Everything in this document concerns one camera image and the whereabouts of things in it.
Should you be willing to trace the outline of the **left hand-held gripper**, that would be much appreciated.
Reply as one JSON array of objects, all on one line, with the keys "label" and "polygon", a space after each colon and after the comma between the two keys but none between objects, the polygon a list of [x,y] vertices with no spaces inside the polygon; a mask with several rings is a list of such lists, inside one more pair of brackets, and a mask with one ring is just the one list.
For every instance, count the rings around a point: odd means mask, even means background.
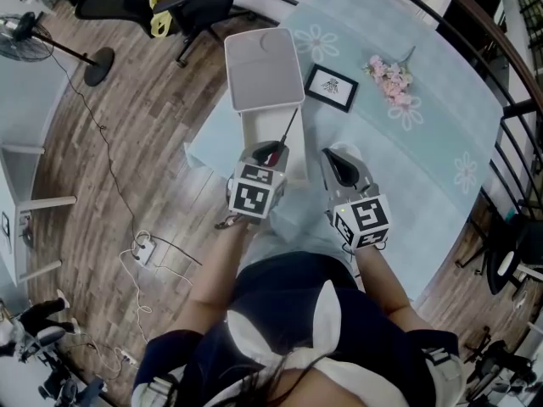
[{"label": "left hand-held gripper", "polygon": [[228,180],[228,208],[254,224],[266,219],[284,194],[289,149],[285,141],[246,148]]}]

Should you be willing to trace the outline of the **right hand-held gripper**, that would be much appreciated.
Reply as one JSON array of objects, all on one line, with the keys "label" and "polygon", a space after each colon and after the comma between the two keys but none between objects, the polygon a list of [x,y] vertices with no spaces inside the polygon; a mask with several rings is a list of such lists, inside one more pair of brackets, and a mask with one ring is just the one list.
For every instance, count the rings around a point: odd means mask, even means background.
[{"label": "right hand-held gripper", "polygon": [[324,148],[321,170],[328,196],[326,215],[344,248],[385,242],[391,227],[389,203],[364,162],[343,149]]}]

